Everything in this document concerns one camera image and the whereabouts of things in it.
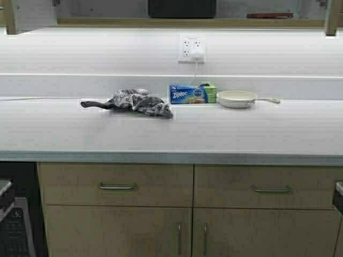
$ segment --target white power cord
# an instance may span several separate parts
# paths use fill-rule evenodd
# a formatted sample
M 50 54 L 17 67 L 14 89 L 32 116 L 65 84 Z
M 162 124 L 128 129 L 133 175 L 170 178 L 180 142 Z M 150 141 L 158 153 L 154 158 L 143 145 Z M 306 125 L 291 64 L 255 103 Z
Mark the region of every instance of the white power cord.
M 192 81 L 189 83 L 190 86 L 192 86 L 195 78 L 197 77 L 197 71 L 198 71 L 198 61 L 195 62 L 195 71 L 194 71 L 194 77 L 192 79 Z
M 192 83 L 194 82 L 197 72 L 198 72 L 198 63 L 204 60 L 204 50 L 202 48 L 197 48 L 196 50 L 192 51 L 190 53 L 191 59 L 195 61 L 195 72 L 194 72 L 194 77 L 192 81 L 189 83 L 191 86 Z
M 19 97 L 0 99 L 0 102 L 21 101 L 21 100 L 37 100 L 37 99 L 80 99 L 81 97 Z

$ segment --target drawer handle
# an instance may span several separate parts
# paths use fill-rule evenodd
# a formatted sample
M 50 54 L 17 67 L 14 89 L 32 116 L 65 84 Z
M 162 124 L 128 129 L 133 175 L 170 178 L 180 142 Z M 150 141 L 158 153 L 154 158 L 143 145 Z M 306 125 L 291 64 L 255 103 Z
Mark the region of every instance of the drawer handle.
M 257 193 L 290 193 L 292 188 L 290 186 L 286 186 L 285 188 L 257 188 L 255 185 L 252 185 L 252 189 Z
M 136 183 L 130 184 L 130 185 L 105 185 L 103 183 L 99 184 L 100 189 L 104 190 L 132 190 L 137 187 Z
M 207 253 L 207 223 L 204 225 L 204 246 L 203 246 L 203 255 L 206 256 Z
M 181 255 L 181 223 L 178 222 L 176 225 L 177 229 L 177 253 Z

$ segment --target wall outlet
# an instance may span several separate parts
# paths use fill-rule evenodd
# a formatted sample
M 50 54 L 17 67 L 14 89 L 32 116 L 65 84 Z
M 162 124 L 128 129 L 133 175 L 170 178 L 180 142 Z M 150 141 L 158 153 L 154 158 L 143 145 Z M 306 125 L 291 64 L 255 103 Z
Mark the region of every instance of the wall outlet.
M 206 42 L 203 36 L 192 36 L 192 35 L 180 35 L 180 43 L 178 50 L 178 61 L 195 63 L 196 61 L 192 59 L 191 53 L 200 49 L 203 51 L 204 56 L 201 63 L 205 62 L 206 53 Z

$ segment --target frying pan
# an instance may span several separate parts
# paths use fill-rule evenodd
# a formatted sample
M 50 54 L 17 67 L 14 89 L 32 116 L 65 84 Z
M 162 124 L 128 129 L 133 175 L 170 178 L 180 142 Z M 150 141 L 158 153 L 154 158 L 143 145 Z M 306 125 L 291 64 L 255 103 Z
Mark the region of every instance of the frying pan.
M 256 101 L 266 101 L 275 104 L 281 103 L 279 99 L 257 98 L 257 95 L 254 93 L 235 90 L 219 92 L 217 98 L 222 106 L 235 109 L 249 108 L 253 106 Z

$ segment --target kitchen counter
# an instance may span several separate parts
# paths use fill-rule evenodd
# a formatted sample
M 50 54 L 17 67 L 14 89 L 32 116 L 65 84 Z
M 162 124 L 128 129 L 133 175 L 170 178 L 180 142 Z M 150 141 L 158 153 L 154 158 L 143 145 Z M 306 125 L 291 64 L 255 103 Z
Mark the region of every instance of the kitchen counter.
M 343 165 L 343 101 L 173 105 L 173 119 L 79 102 L 0 102 L 0 160 Z

